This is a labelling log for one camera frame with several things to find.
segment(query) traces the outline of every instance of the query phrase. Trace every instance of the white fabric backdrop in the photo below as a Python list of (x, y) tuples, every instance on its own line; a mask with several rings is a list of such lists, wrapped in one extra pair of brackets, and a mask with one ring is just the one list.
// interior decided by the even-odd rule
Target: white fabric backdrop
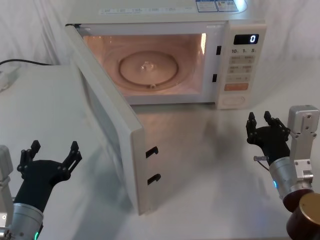
[[(76, 0), (1, 0), (0, 61), (69, 62), (63, 27)], [(319, 0), (254, 0), (268, 24), (262, 59), (320, 59)]]

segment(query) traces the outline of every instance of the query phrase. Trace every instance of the black cable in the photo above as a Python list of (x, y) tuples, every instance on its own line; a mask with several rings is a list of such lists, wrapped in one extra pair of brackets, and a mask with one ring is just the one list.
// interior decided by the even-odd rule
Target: black cable
[(260, 164), (265, 170), (267, 170), (268, 172), (269, 172), (269, 169), (265, 166), (265, 165), (263, 165), (260, 161), (257, 161), (258, 162), (258, 164)]
[(5, 60), (5, 61), (1, 61), (0, 65), (6, 64), (6, 63), (9, 63), (9, 62), (24, 62), (24, 63), (29, 63), (29, 64), (41, 65), (41, 66), (51, 66), (51, 64), (42, 63), (42, 62), (36, 62), (36, 61), (30, 61), (30, 60), (24, 60), (24, 59), (8, 59), (8, 60)]

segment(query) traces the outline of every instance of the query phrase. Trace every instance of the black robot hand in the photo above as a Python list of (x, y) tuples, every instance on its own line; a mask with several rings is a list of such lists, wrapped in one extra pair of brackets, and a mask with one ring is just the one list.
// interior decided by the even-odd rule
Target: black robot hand
[(27, 204), (43, 212), (54, 186), (71, 177), (82, 157), (77, 142), (73, 141), (70, 153), (62, 163), (52, 160), (33, 161), (40, 147), (38, 140), (35, 140), (31, 149), (21, 151), (17, 170), (22, 174), (23, 183), (14, 203)]
[(256, 128), (257, 122), (253, 112), (250, 112), (246, 122), (247, 142), (259, 146), (268, 157), (269, 166), (277, 159), (288, 157), (290, 149), (286, 144), (290, 129), (279, 118), (271, 117), (270, 112), (264, 113), (264, 119), (269, 126)]

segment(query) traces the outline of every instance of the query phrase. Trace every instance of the microwave control panel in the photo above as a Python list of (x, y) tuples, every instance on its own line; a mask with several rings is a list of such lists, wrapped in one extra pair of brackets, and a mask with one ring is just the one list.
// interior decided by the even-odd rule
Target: microwave control panel
[(218, 73), (218, 109), (240, 109), (249, 103), (263, 41), (264, 22), (229, 21)]

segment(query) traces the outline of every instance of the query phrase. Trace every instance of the microwave button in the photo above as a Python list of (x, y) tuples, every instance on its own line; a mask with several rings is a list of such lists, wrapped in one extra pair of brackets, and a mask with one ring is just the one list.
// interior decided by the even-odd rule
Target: microwave button
[(227, 83), (247, 83), (249, 81), (249, 74), (229, 74), (226, 76)]
[(241, 71), (241, 67), (240, 66), (229, 66), (228, 69), (228, 74), (235, 74), (235, 73), (239, 73)]
[(252, 65), (241, 66), (241, 73), (251, 73)]
[(245, 91), (248, 90), (249, 83), (227, 83), (224, 90), (227, 91)]
[(231, 56), (229, 64), (253, 64), (255, 56)]
[(226, 106), (237, 106), (245, 102), (243, 96), (230, 96), (223, 99), (222, 104)]

